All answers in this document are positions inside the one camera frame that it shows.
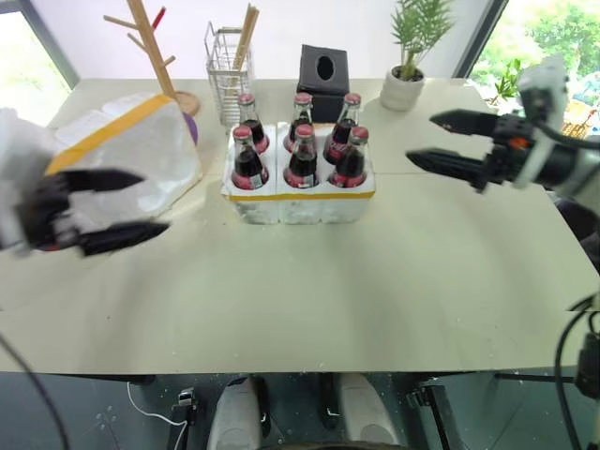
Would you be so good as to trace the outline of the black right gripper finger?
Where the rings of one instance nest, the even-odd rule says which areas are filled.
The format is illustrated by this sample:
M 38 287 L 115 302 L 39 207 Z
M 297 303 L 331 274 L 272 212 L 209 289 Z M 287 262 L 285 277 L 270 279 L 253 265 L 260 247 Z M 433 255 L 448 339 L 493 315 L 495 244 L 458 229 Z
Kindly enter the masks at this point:
M 428 172 L 468 182 L 472 188 L 485 188 L 483 161 L 464 157 L 457 152 L 439 148 L 410 150 L 407 159 L 420 169 Z
M 429 117 L 429 121 L 451 133 L 491 137 L 498 116 L 492 113 L 454 109 L 433 114 Z

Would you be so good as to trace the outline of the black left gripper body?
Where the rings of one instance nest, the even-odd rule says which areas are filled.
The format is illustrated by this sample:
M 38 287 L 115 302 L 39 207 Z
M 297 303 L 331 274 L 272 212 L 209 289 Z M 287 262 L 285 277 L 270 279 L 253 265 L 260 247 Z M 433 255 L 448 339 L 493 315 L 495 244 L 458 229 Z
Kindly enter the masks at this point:
M 69 195 L 83 191 L 83 172 L 43 176 L 22 200 L 22 227 L 32 249 L 56 251 L 79 244 L 80 232 L 69 218 Z

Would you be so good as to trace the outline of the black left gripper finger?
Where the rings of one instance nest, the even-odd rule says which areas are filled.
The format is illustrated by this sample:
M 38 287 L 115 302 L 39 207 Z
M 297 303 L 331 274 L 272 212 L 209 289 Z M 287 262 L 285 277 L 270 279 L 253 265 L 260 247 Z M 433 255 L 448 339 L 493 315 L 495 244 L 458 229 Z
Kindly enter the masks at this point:
M 135 247 L 158 237 L 169 223 L 132 221 L 114 224 L 107 229 L 79 235 L 77 246 L 86 257 Z
M 143 181 L 142 176 L 120 169 L 65 171 L 67 194 L 118 191 L 133 187 Z

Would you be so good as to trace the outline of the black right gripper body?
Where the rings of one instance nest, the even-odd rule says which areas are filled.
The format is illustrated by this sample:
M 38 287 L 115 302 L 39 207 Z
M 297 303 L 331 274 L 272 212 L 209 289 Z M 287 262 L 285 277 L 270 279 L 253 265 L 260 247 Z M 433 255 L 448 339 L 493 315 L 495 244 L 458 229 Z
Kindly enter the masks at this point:
M 499 116 L 492 130 L 491 151 L 484 156 L 472 187 L 483 193 L 488 184 L 515 181 L 533 144 L 533 126 L 524 117 Z

